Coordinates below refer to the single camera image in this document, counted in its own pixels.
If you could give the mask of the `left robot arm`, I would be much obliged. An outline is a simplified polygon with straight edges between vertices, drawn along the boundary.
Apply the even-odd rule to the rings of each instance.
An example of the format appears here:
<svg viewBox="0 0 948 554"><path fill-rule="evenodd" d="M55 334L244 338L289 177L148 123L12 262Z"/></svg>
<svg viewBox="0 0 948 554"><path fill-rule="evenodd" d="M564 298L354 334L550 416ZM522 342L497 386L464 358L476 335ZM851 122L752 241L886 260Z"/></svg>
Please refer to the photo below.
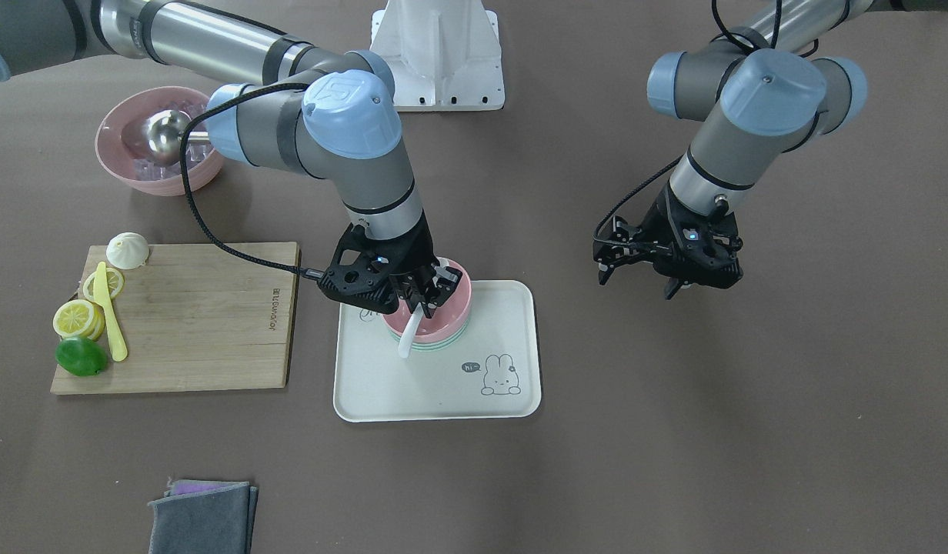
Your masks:
<svg viewBox="0 0 948 554"><path fill-rule="evenodd" d="M611 210L593 234L599 283L624 265L667 277L665 298L699 285L728 289L742 277L735 211L779 155L840 129L868 97L863 70L805 52L866 12L948 12L948 1L776 1L698 52L654 63L646 95L662 115L699 122L691 144L642 223Z"/></svg>

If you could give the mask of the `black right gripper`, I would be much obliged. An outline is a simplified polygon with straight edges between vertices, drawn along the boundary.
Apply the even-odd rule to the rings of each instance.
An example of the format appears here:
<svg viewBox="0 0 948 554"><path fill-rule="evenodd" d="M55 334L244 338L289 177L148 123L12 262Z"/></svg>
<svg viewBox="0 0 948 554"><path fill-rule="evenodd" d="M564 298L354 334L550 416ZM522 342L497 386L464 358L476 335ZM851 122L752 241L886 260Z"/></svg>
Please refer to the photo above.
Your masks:
<svg viewBox="0 0 948 554"><path fill-rule="evenodd" d="M362 225L348 225L337 243L331 264L317 287L327 298L390 315L406 305L413 315L432 318L459 287L463 272L438 265L424 214L404 235L388 241L366 238Z"/></svg>

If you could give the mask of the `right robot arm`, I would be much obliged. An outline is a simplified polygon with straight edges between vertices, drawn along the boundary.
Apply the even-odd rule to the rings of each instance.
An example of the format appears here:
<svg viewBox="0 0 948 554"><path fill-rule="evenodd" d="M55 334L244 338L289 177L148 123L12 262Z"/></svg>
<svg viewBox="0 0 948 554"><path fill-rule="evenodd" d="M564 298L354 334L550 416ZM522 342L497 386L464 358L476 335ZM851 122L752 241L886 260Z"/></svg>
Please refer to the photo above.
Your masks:
<svg viewBox="0 0 948 554"><path fill-rule="evenodd" d="M432 318L462 271L442 264L422 209L396 84L378 54L336 54L195 1L0 1L0 82L104 54L217 78L203 115L214 149L335 185L350 223L329 267L275 263L327 298Z"/></svg>

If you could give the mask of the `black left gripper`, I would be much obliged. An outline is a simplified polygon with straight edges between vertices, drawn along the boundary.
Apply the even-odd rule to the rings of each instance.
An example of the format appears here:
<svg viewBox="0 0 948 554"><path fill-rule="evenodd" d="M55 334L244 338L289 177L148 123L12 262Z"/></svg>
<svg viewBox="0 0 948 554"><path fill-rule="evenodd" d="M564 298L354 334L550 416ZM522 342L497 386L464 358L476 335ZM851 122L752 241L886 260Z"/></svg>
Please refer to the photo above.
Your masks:
<svg viewBox="0 0 948 554"><path fill-rule="evenodd" d="M664 299L692 285L728 289L742 279L738 253L743 242L726 195L709 200L703 216L665 186L639 225L616 214L624 203L619 200L592 235L600 286L617 268L640 262L667 277Z"/></svg>

